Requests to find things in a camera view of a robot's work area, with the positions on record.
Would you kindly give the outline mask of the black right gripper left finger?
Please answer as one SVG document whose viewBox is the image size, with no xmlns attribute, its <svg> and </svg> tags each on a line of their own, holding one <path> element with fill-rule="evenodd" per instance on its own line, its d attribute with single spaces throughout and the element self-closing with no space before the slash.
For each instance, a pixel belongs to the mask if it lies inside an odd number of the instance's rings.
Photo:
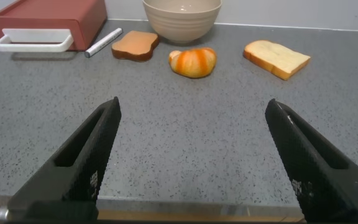
<svg viewBox="0 0 358 224">
<path fill-rule="evenodd" d="M 97 220 L 96 201 L 121 116 L 118 98 L 99 105 L 0 207 L 0 223 Z"/>
</svg>

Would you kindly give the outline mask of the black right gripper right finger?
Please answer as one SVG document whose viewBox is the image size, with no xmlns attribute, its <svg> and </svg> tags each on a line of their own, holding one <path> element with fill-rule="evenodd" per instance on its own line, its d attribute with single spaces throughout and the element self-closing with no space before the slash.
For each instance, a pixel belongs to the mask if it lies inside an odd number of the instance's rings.
<svg viewBox="0 0 358 224">
<path fill-rule="evenodd" d="M 265 119 L 305 220 L 358 223 L 358 165 L 276 99 Z"/>
</svg>

